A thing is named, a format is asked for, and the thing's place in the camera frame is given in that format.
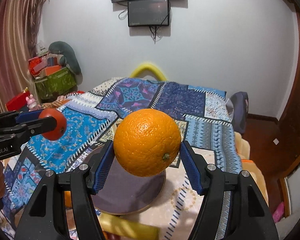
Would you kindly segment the green storage box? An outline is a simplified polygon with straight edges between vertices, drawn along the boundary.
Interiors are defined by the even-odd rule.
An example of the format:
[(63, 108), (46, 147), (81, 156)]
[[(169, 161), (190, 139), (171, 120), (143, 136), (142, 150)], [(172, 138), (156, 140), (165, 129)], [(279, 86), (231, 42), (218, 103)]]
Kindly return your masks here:
[(42, 77), (34, 83), (37, 95), (41, 100), (55, 99), (77, 85), (75, 75), (66, 67), (51, 75)]

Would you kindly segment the yellow banana front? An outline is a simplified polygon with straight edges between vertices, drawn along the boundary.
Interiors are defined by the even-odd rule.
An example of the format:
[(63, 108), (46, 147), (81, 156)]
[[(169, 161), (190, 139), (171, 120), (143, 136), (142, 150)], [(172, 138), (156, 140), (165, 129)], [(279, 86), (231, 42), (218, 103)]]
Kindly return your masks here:
[(131, 239), (159, 239), (160, 229), (121, 217), (101, 213), (97, 216), (103, 231)]

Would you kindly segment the small black wall monitor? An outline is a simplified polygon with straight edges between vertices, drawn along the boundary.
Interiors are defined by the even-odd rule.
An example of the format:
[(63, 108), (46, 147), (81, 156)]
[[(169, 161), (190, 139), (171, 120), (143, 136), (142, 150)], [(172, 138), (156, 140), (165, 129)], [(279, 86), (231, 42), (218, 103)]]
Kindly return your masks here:
[(169, 0), (132, 0), (128, 2), (129, 27), (161, 27), (169, 25)]

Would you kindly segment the small mandarin orange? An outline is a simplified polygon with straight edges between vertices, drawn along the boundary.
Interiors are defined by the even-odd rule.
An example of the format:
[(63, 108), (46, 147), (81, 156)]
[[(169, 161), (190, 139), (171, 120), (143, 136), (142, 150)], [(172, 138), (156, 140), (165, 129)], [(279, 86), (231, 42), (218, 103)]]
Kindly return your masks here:
[(71, 200), (71, 192), (70, 191), (64, 192), (64, 200), (65, 200), (65, 206), (67, 208), (72, 208), (72, 200)]

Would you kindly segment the blue patchwork bedspread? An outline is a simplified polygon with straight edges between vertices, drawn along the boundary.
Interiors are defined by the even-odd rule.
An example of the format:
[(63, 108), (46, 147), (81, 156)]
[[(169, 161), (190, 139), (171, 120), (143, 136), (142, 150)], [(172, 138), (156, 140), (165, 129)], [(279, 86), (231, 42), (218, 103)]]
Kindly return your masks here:
[(191, 188), (188, 173), (177, 156), (187, 141), (220, 170), (238, 173), (242, 162), (222, 90), (176, 82), (113, 78), (79, 94), (59, 107), (66, 132), (55, 141), (42, 135), (23, 144), (22, 152), (5, 167), (6, 193), (0, 211), (0, 232), (15, 237), (15, 214), (26, 206), (46, 171), (77, 169), (108, 140), (115, 146), (114, 166), (125, 170), (131, 153), (132, 173), (107, 179), (105, 196), (94, 195), (99, 218), (118, 215), (125, 193), (127, 213), (155, 226), (156, 239), (187, 239), (203, 202)]

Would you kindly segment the grey plush toy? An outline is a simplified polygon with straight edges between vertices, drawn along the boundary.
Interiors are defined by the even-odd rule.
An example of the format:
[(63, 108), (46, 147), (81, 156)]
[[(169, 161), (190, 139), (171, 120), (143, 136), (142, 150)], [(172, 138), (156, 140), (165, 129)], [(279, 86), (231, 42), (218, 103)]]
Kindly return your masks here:
[(81, 74), (81, 68), (75, 51), (69, 44), (63, 41), (56, 41), (49, 45), (48, 51), (51, 54), (61, 55), (59, 63), (62, 66), (68, 67), (73, 74)]

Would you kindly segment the red tomato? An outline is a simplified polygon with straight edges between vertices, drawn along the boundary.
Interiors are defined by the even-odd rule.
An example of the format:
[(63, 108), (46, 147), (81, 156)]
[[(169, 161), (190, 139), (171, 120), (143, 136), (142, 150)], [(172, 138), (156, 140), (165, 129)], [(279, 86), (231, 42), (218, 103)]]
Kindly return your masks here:
[(65, 116), (55, 108), (46, 108), (44, 109), (39, 118), (53, 117), (56, 120), (56, 127), (49, 132), (43, 133), (42, 136), (50, 141), (56, 141), (60, 139), (66, 131), (67, 121)]

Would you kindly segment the large orange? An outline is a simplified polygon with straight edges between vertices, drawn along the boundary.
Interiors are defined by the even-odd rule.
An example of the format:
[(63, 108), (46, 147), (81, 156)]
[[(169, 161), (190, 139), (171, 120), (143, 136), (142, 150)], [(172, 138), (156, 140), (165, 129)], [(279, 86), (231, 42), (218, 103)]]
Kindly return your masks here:
[(166, 113), (146, 108), (127, 115), (114, 135), (114, 152), (128, 173), (151, 177), (175, 160), (181, 143), (178, 125)]

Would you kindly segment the dark blue chair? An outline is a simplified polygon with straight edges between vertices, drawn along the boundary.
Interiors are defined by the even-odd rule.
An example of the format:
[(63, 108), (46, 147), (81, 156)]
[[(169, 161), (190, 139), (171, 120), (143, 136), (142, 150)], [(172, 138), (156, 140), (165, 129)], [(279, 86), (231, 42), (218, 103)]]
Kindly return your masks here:
[(248, 110), (249, 110), (249, 98), (247, 92), (237, 92), (230, 98), (234, 111), (232, 118), (232, 126), (235, 132), (243, 135), (245, 133)]

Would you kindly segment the pink toy figure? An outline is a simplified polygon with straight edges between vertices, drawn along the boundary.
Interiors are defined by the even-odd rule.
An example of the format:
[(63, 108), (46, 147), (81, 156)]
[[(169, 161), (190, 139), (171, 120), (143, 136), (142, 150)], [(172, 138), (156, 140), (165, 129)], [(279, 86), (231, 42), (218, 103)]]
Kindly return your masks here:
[(26, 97), (26, 104), (29, 111), (36, 111), (42, 108), (42, 106), (38, 103), (38, 101), (32, 94)]

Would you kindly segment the dark round plate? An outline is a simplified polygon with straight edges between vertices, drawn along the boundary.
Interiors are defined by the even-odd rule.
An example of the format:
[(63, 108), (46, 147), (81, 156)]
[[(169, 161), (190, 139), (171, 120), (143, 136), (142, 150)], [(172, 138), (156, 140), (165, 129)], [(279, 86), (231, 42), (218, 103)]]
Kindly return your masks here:
[(151, 177), (137, 177), (114, 159), (103, 189), (91, 198), (100, 211), (128, 215), (148, 208), (161, 193), (165, 181), (165, 171)]

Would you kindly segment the striped red curtain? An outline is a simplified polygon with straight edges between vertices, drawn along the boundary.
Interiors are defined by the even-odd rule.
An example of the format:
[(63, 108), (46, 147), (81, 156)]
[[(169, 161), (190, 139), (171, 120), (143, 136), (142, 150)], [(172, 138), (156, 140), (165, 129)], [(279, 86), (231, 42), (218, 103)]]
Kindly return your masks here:
[(29, 59), (37, 55), (43, 0), (0, 0), (0, 113), (28, 88), (36, 94)]

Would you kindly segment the yellow curved cushion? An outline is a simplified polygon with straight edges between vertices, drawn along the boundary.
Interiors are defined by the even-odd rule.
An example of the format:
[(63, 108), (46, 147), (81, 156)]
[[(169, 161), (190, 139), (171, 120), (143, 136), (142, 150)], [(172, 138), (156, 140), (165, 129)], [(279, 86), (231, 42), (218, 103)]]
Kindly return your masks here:
[(156, 65), (148, 62), (142, 63), (138, 67), (136, 67), (129, 77), (140, 77), (144, 72), (152, 74), (158, 81), (167, 81), (167, 77), (163, 74), (163, 72)]

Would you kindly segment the brown wooden door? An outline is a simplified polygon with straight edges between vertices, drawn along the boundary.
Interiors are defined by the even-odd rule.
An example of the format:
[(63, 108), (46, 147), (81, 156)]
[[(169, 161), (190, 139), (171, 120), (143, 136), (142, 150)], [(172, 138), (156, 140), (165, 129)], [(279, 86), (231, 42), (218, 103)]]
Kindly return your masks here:
[(299, 52), (296, 74), (287, 106), (280, 119), (280, 131), (284, 156), (295, 161), (300, 155), (300, 9), (296, 10), (299, 31)]

